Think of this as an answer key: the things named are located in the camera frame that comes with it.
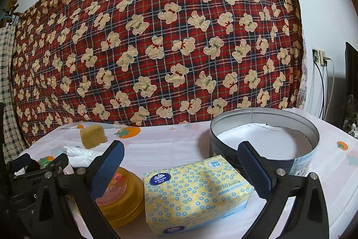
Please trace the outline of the yellow sponge block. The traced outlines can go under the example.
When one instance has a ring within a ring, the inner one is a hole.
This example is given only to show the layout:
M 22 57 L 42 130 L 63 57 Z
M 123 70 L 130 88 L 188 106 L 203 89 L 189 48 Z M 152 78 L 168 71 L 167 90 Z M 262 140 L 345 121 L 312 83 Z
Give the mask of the yellow sponge block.
M 107 142 L 107 137 L 103 126 L 99 124 L 92 124 L 80 131 L 81 142 L 86 149 L 92 149 L 102 143 Z

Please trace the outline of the checkered hanging cloth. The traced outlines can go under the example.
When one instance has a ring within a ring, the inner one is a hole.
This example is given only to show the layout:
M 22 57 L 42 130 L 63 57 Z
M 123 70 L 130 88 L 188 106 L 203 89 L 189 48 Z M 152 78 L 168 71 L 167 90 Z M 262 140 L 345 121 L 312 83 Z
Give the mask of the checkered hanging cloth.
M 1 28 L 1 103 L 4 107 L 4 159 L 8 163 L 26 149 L 13 108 L 10 66 L 15 48 L 16 25 Z

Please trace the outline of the yellow round lid container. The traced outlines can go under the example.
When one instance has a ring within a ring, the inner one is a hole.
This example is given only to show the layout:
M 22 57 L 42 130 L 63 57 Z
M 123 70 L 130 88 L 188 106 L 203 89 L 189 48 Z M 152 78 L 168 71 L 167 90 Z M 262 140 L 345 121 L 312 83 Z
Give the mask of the yellow round lid container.
M 127 225 L 144 210 L 144 184 L 134 173 L 119 167 L 104 195 L 95 200 L 115 229 Z

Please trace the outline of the white fruit print tablecloth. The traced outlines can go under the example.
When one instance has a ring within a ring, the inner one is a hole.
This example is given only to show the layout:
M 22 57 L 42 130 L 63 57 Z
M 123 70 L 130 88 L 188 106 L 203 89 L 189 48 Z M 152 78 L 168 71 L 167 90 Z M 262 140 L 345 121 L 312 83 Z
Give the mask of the white fruit print tablecloth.
M 320 144 L 310 171 L 317 173 L 325 194 L 330 238 L 341 238 L 357 212 L 357 139 L 297 108 L 319 130 Z M 152 170 L 180 166 L 209 156 L 209 122 L 143 127 L 138 135 L 123 138 L 121 167 L 143 177 Z M 35 160 L 59 155 L 63 146 L 80 146 L 75 124 L 63 125 L 35 142 L 26 152 Z M 241 238 L 264 206 L 256 193 L 246 209 L 202 228 L 174 234 L 173 238 Z

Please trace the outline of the round metal tin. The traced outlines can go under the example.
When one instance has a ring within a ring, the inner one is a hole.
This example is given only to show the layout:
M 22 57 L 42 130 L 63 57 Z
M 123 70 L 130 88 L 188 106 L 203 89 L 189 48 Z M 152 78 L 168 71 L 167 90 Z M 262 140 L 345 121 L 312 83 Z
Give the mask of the round metal tin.
M 246 177 L 237 156 L 237 148 L 243 141 L 249 141 L 272 168 L 304 176 L 318 149 L 320 134 L 307 118 L 279 109 L 236 109 L 221 113 L 211 121 L 210 156 L 221 155 Z

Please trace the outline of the yellow tissue pack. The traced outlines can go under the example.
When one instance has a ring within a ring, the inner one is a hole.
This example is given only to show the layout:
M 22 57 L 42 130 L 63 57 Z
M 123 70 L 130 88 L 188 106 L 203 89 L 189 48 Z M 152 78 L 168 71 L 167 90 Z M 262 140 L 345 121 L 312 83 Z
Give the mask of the yellow tissue pack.
M 144 174 L 146 222 L 158 237 L 245 209 L 254 190 L 221 155 Z

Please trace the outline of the dark television screen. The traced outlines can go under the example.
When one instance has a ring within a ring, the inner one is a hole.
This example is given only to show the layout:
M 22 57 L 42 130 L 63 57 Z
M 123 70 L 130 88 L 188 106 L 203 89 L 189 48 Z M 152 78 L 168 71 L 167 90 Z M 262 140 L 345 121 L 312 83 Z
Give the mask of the dark television screen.
M 353 124 L 357 126 L 357 61 L 357 49 L 346 42 L 347 104 L 342 126 L 342 130 L 345 132 L 349 132 Z

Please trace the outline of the red plaid bear blanket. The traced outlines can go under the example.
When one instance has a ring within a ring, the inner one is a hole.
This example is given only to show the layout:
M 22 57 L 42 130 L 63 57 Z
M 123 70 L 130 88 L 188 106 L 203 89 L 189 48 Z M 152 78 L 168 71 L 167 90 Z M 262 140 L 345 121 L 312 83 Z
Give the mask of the red plaid bear blanket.
M 297 104 L 298 0 L 39 0 L 20 17 L 12 87 L 33 144 L 90 121 L 161 126 Z

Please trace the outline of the wall power socket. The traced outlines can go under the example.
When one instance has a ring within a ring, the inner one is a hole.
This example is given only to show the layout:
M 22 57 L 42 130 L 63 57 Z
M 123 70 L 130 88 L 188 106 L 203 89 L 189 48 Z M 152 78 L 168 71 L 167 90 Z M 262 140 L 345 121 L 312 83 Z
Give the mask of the wall power socket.
M 313 61 L 321 67 L 327 66 L 328 57 L 324 50 L 313 49 Z

